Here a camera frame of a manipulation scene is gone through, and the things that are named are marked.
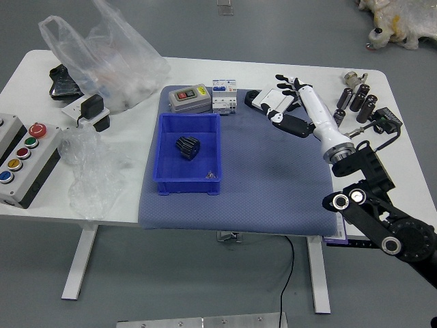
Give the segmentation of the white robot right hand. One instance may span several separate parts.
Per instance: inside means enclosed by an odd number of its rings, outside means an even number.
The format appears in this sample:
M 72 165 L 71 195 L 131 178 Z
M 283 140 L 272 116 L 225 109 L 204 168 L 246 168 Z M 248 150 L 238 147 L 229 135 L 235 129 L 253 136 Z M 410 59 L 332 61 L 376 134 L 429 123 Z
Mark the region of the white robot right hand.
M 286 77 L 281 74 L 277 74 L 275 77 L 280 81 L 277 87 L 283 90 L 282 94 L 293 98 L 294 107 L 302 105 L 311 119 L 311 123 L 287 115 L 273 109 L 268 103 L 262 102 L 260 104 L 262 111 L 265 112 L 273 126 L 301 138 L 314 134 L 321 142 L 321 153 L 324 160 L 330 164 L 335 164 L 356 152 L 352 140 L 339 131 L 328 107 L 312 85 L 300 81 L 297 77 Z

